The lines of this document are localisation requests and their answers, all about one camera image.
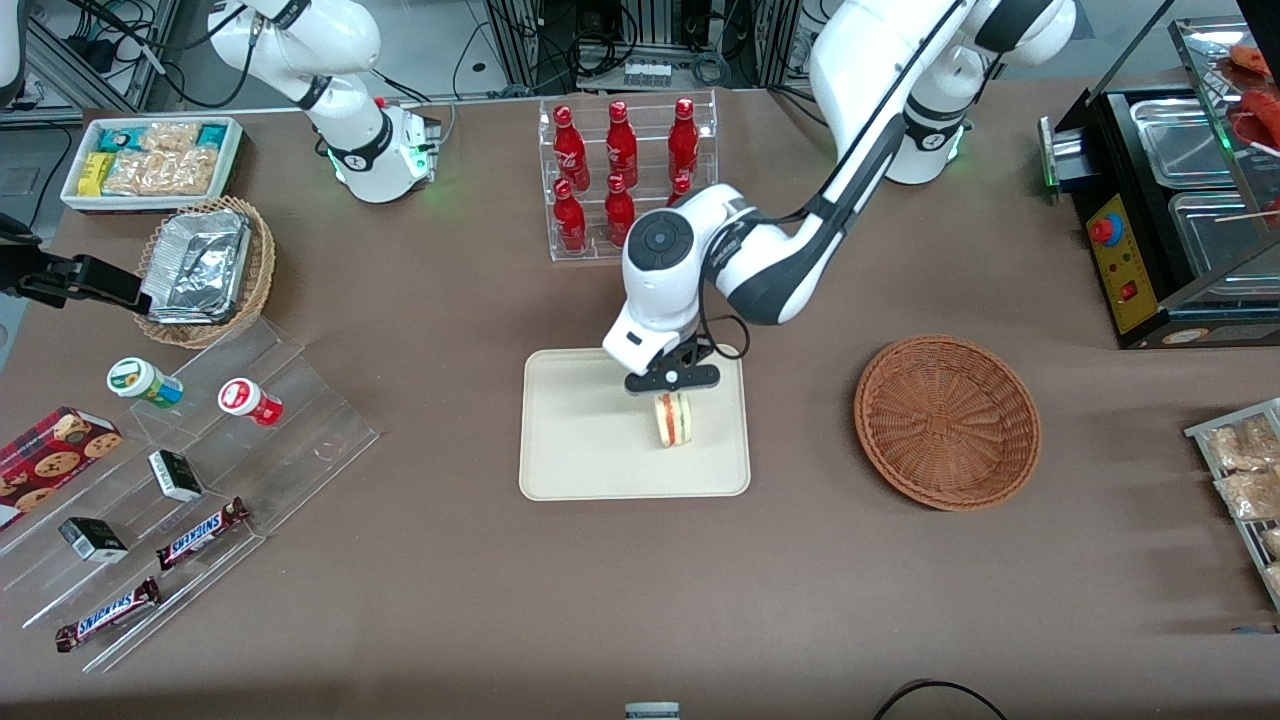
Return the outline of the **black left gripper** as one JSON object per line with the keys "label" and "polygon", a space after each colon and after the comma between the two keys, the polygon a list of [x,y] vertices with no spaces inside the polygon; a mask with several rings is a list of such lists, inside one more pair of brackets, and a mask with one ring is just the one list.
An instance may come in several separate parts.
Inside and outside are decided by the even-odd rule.
{"label": "black left gripper", "polygon": [[657,357],[644,374],[627,374],[625,391],[641,396],[713,388],[721,382],[719,368],[707,363],[714,352],[709,340],[689,338]]}

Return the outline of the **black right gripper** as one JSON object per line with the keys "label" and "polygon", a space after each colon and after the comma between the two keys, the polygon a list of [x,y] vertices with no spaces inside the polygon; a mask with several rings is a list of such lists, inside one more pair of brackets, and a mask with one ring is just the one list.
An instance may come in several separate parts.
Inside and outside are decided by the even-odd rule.
{"label": "black right gripper", "polygon": [[64,307],[70,296],[142,306],[142,279],[136,274],[90,255],[69,260],[46,252],[41,238],[9,215],[1,215],[1,292],[50,307]]}

